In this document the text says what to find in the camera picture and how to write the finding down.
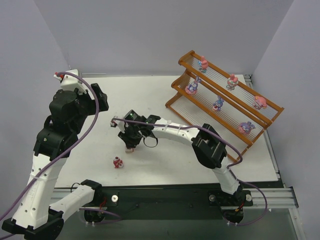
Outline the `strawberry cake slice toy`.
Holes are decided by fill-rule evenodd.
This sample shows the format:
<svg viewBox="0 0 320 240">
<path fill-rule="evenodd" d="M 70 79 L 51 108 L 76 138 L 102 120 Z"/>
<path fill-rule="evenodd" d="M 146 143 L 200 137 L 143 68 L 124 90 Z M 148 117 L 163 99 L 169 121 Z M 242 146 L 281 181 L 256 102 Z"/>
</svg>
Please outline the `strawberry cake slice toy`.
<svg viewBox="0 0 320 240">
<path fill-rule="evenodd" d="M 126 148 L 125 152 L 126 153 L 133 153 L 134 152 L 134 148 Z"/>
</svg>

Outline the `purple bunny sitting donut toy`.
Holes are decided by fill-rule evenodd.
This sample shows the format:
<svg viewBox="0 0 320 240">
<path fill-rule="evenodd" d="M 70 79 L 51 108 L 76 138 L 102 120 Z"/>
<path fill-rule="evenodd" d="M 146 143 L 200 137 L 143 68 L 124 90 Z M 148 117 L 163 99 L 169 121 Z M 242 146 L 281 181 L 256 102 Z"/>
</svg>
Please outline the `purple bunny sitting donut toy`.
<svg viewBox="0 0 320 240">
<path fill-rule="evenodd" d="M 192 81 L 191 83 L 189 83 L 186 87 L 185 87 L 185 92 L 188 95 L 195 95 L 198 92 L 198 85 L 201 82 L 201 78 L 199 76 L 196 76 L 195 80 Z"/>
</svg>

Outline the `pink pig bow toy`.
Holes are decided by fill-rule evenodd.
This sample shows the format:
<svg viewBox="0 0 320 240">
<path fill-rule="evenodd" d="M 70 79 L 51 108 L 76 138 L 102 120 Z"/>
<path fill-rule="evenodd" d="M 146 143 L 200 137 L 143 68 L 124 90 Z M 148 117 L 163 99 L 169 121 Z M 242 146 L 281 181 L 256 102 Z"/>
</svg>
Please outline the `pink pig bow toy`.
<svg viewBox="0 0 320 240">
<path fill-rule="evenodd" d="M 267 101 L 264 97 L 254 96 L 252 106 L 256 110 L 260 110 L 260 109 L 266 109 L 268 105 L 267 105 Z"/>
</svg>

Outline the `small purple bunny cupcake toy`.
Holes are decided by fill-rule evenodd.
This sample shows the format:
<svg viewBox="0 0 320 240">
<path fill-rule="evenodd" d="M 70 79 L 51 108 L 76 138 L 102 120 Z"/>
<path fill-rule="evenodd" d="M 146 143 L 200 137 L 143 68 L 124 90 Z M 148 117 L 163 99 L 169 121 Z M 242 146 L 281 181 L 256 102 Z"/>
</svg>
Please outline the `small purple bunny cupcake toy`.
<svg viewBox="0 0 320 240">
<path fill-rule="evenodd" d="M 212 110 L 215 112 L 220 112 L 223 104 L 224 104 L 224 99 L 221 96 L 218 96 L 217 100 L 212 105 Z"/>
</svg>

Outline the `orange wooden tiered shelf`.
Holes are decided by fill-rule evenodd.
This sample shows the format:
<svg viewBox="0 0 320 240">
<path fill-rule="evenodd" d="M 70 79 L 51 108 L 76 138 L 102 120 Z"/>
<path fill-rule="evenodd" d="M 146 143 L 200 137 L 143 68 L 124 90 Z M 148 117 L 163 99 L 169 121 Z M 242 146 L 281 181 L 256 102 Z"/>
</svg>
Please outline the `orange wooden tiered shelf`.
<svg viewBox="0 0 320 240">
<path fill-rule="evenodd" d="M 200 59 L 201 56 L 191 50 L 178 60 L 178 64 L 184 67 L 184 72 L 171 84 L 176 94 L 165 106 L 188 125 L 211 125 L 223 139 L 244 155 L 261 139 L 284 108 L 253 90 L 240 75 L 235 75 L 239 81 L 235 89 L 228 90 L 227 80 L 231 74 L 209 61 L 206 73 L 202 73 L 198 68 Z M 193 82 L 196 76 L 201 78 L 197 93 L 189 95 L 185 92 L 185 87 Z M 221 111 L 213 111 L 213 103 L 218 96 L 224 99 L 224 103 Z M 265 98 L 267 108 L 255 109 L 254 96 Z M 240 133 L 239 124 L 248 121 L 255 125 L 255 129 L 249 134 Z"/>
</svg>

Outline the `red bear cake toy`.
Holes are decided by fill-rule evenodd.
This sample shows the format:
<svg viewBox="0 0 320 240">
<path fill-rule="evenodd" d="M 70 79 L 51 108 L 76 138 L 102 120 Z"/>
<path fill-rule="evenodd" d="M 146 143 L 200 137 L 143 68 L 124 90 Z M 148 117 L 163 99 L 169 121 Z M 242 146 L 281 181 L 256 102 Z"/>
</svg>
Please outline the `red bear cake toy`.
<svg viewBox="0 0 320 240">
<path fill-rule="evenodd" d="M 121 169 L 124 167 L 123 161 L 117 156 L 113 159 L 113 165 L 115 169 Z"/>
</svg>

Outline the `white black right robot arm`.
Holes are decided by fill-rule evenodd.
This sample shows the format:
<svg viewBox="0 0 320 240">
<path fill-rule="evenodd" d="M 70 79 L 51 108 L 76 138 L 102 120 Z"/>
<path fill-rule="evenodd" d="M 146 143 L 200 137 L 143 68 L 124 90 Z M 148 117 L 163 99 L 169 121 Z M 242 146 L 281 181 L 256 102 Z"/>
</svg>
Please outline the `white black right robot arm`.
<svg viewBox="0 0 320 240">
<path fill-rule="evenodd" d="M 118 137 L 128 151 L 133 151 L 146 138 L 153 138 L 157 143 L 160 139 L 172 140 L 191 147 L 198 162 L 213 171 L 222 192 L 237 200 L 241 198 L 243 186 L 230 170 L 227 159 L 226 146 L 230 144 L 211 125 L 187 126 L 157 115 L 146 118 L 131 111 L 124 118 L 112 118 L 110 126 L 119 128 Z"/>
</svg>

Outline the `pink pig clear cup toy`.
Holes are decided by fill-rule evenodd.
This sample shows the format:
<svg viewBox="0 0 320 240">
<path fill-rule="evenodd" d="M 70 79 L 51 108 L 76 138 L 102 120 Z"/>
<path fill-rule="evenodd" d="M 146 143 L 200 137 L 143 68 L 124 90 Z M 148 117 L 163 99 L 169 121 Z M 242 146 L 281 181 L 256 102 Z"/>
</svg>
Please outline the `pink pig clear cup toy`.
<svg viewBox="0 0 320 240">
<path fill-rule="evenodd" d="M 235 74 L 231 74 L 229 78 L 227 79 L 227 85 L 226 88 L 229 91 L 232 91 L 236 88 L 236 86 L 239 84 L 239 79 L 238 77 L 235 76 Z"/>
</svg>

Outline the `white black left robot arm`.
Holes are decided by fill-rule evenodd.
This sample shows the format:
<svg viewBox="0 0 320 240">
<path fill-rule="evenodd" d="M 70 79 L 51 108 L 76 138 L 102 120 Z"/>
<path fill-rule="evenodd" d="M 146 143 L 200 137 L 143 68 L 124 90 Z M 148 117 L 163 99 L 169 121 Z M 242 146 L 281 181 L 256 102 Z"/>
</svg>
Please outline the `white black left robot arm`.
<svg viewBox="0 0 320 240">
<path fill-rule="evenodd" d="M 97 83 L 88 91 L 60 89 L 49 104 L 50 115 L 37 134 L 33 148 L 32 168 L 26 188 L 14 202 L 18 208 L 8 219 L 0 218 L 2 230 L 22 235 L 26 240 L 55 240 L 65 221 L 81 206 L 97 198 L 99 183 L 85 180 L 80 190 L 70 193 L 65 202 L 50 205 L 60 171 L 70 152 L 80 141 L 78 137 L 88 116 L 97 117 L 109 109 L 108 97 Z"/>
</svg>

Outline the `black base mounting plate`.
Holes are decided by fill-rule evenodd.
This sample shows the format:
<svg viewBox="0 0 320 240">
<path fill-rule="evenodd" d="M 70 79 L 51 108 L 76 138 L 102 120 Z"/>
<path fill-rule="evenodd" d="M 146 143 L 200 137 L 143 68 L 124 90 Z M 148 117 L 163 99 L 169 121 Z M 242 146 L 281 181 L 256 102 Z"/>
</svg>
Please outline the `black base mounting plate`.
<svg viewBox="0 0 320 240">
<path fill-rule="evenodd" d="M 89 223 L 117 220 L 220 220 L 239 223 L 253 206 L 249 190 L 222 191 L 217 183 L 153 186 L 99 186 L 84 210 Z"/>
</svg>

